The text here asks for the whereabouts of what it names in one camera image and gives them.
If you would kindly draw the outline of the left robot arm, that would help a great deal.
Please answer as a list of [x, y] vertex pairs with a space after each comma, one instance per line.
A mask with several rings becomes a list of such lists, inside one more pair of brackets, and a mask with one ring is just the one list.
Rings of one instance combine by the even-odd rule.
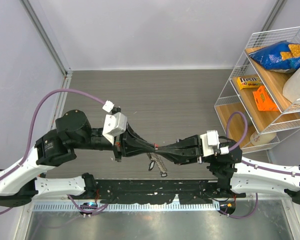
[[133, 131], [121, 112], [107, 114], [101, 128], [91, 127], [80, 110], [66, 112], [55, 125], [55, 129], [36, 141], [25, 157], [5, 170], [0, 169], [1, 207], [23, 206], [39, 196], [96, 197], [98, 186], [91, 174], [55, 180], [40, 177], [40, 174], [75, 160], [76, 149], [112, 151], [117, 161], [123, 157], [150, 154], [157, 149], [157, 145]]

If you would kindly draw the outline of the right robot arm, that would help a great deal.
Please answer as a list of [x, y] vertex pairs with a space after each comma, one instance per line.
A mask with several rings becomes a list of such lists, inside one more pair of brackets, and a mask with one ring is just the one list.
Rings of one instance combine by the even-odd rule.
[[275, 165], [244, 157], [234, 140], [219, 136], [216, 130], [173, 144], [156, 145], [154, 152], [177, 165], [207, 163], [207, 169], [217, 178], [216, 191], [222, 197], [232, 193], [289, 196], [300, 205], [300, 165]]

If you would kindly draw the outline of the keychain with keys and strap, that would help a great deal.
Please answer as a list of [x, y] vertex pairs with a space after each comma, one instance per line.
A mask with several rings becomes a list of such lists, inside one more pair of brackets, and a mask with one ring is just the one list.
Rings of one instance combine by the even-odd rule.
[[148, 152], [146, 155], [149, 158], [148, 171], [152, 171], [154, 167], [157, 166], [159, 169], [160, 177], [166, 178], [168, 176], [168, 170], [161, 157], [154, 152]]

